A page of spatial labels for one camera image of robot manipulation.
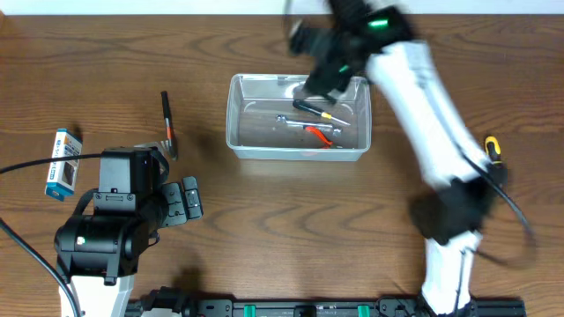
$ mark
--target green light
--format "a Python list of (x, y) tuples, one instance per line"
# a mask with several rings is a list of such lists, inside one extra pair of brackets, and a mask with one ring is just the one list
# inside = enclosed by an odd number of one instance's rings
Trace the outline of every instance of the green light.
[(372, 22), (368, 22), (368, 26), (373, 28), (383, 28), (388, 26), (388, 20), (386, 18), (374, 20)]

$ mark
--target black screwdriver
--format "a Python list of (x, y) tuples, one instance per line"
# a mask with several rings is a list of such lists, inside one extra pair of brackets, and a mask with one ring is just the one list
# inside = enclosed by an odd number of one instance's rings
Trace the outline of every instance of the black screwdriver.
[(315, 114), (325, 119), (333, 120), (334, 122), (340, 123), (345, 126), (350, 126), (351, 123), (345, 122), (341, 119), (335, 118), (332, 114), (324, 112), (321, 108), (312, 106), (309, 102), (305, 100), (294, 100), (293, 107), (302, 111), (307, 111), (311, 114)]

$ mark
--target red pliers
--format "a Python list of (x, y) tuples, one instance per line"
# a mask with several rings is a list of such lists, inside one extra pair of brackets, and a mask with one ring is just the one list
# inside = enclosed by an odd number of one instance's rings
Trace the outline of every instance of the red pliers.
[(325, 145), (322, 147), (322, 149), (337, 149), (337, 148), (340, 148), (340, 146), (336, 146), (333, 143), (333, 141), (331, 141), (330, 139), (325, 137), (323, 132), (320, 131), (318, 128), (310, 126), (310, 127), (305, 127), (304, 129), (307, 132), (311, 132), (311, 133), (315, 134), (317, 137), (319, 137), (319, 139), (321, 139), (325, 143)]

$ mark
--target red tool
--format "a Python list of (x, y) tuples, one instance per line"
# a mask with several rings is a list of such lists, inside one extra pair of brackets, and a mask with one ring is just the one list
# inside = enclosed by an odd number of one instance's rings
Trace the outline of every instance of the red tool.
[(304, 129), (307, 132), (311, 132), (311, 133), (315, 134), (317, 137), (319, 137), (325, 143), (325, 146), (322, 149), (330, 149), (332, 147), (335, 147), (333, 145), (333, 141), (330, 141), (327, 137), (325, 137), (323, 132), (320, 131), (318, 128), (316, 128), (316, 127), (306, 127)]

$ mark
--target wooden surface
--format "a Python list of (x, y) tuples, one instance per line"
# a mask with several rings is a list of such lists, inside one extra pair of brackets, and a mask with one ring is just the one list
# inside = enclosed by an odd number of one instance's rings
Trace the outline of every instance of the wooden surface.
[[(518, 296), (530, 316), (564, 314), (564, 18), (418, 16), (445, 85), (476, 137), (499, 137), (508, 192), (539, 239), (532, 269), (477, 259), (471, 291)], [(425, 190), (394, 114), (375, 92), (372, 147), (357, 163), (240, 161), (226, 146), (236, 73), (308, 73), (286, 55), (275, 17), (8, 17), (0, 33), (0, 166), (48, 157), (57, 128), (80, 127), (84, 153), (165, 137), (168, 90), (180, 144), (171, 181), (199, 178), (205, 216), (162, 230), (142, 255), (134, 297), (161, 285), (242, 299), (375, 298), (416, 293), (423, 239), (406, 211)], [(97, 186), (80, 165), (77, 192)], [(53, 237), (79, 195), (43, 194), (46, 166), (2, 176), (6, 222), (55, 265)], [(520, 254), (499, 203), (482, 249)], [(0, 316), (57, 316), (56, 284), (0, 234)]]

